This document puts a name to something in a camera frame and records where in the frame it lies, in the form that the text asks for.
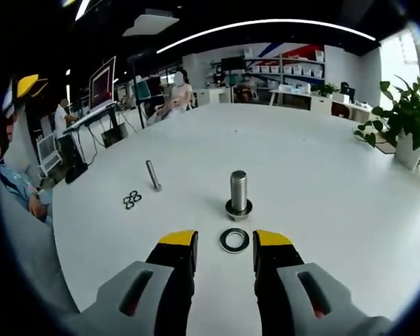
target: metal pin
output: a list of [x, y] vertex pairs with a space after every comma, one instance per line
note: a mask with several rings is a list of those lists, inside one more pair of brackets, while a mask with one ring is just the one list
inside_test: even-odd
[[234, 171], [230, 177], [232, 208], [243, 211], [247, 207], [247, 176], [242, 170]]
[[162, 186], [160, 185], [159, 181], [157, 180], [157, 176], [154, 172], [153, 164], [150, 160], [146, 161], [146, 166], [148, 168], [149, 176], [151, 176], [151, 180], [153, 181], [154, 190], [155, 191], [161, 191]]

